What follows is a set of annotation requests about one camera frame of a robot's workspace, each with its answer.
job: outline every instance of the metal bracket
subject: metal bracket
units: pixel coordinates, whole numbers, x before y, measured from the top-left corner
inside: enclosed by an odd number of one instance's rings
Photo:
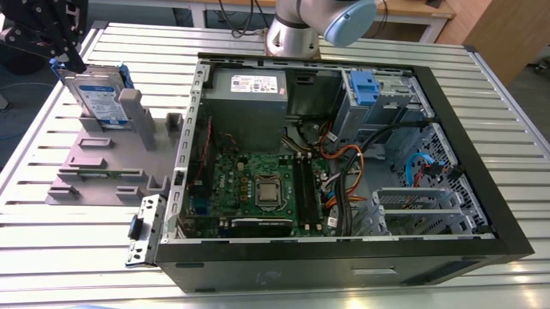
[[[155,255],[166,210],[166,198],[161,194],[146,196],[138,215],[130,225],[130,249],[127,268],[157,267]]]

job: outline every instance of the floor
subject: floor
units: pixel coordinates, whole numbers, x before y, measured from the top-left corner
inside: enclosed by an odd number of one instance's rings
[[[544,137],[550,141],[550,71],[538,75],[533,73],[532,67],[525,68],[508,90]]]

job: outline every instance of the wire bundle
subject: wire bundle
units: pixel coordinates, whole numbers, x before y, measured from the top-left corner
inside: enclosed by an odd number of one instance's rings
[[[390,132],[401,127],[426,127],[434,120],[428,119],[425,121],[405,121],[398,124],[389,125],[374,132],[369,138],[361,143],[360,150],[365,153],[369,150],[369,147]],[[337,206],[338,206],[338,226],[337,234],[338,236],[350,236],[352,235],[352,206],[350,206],[350,197],[346,190],[346,175],[354,165],[357,160],[357,154],[354,154],[342,169],[341,176],[335,184],[335,197],[337,197]]]
[[[255,35],[254,32],[253,32],[253,33],[247,33],[249,27],[250,27],[250,23],[253,22],[253,14],[254,14],[254,12],[255,12],[255,3],[257,3],[257,6],[258,6],[259,13],[262,14],[262,18],[263,18],[263,20],[265,20],[266,27],[269,28],[269,23],[267,23],[265,11],[263,11],[259,3],[258,3],[258,0],[250,0],[250,13],[249,13],[249,17],[247,17],[247,19],[245,20],[245,22],[243,22],[241,25],[238,25],[238,26],[235,26],[235,25],[230,22],[230,18],[229,18],[230,15],[226,13],[226,9],[225,9],[225,7],[223,7],[222,0],[218,0],[218,2],[219,2],[219,4],[221,4],[222,18],[223,18],[223,20],[227,22],[227,25],[229,25],[230,28],[231,28],[231,35],[233,35],[234,38],[241,39],[241,38],[242,38],[243,36],[246,36],[246,35]]]

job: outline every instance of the white label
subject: white label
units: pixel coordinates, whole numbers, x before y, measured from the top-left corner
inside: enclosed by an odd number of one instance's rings
[[[129,122],[127,114],[115,99],[118,94],[114,87],[79,86],[79,88],[86,99],[86,105],[102,123],[126,124]]]
[[[235,75],[231,92],[278,93],[275,76]]]
[[[337,227],[337,226],[338,226],[338,219],[337,219],[337,218],[333,218],[333,217],[329,217],[327,225],[329,225],[330,227]]]
[[[329,138],[333,142],[335,142],[335,141],[337,141],[338,136],[337,136],[337,135],[334,135],[334,133],[333,133],[333,132],[329,132],[329,133],[327,133],[327,138]]]

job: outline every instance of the slotted metal table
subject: slotted metal table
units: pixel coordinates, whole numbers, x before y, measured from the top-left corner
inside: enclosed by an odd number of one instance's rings
[[[89,63],[130,67],[154,117],[186,112],[198,52],[263,54],[261,37],[137,24],[94,28]],[[159,269],[125,268],[137,207],[50,206],[50,184],[77,139],[82,111],[58,83],[0,174],[0,304],[117,308],[549,308],[549,144],[477,53],[461,46],[322,42],[322,57],[429,66],[536,254],[420,288],[185,295]]]

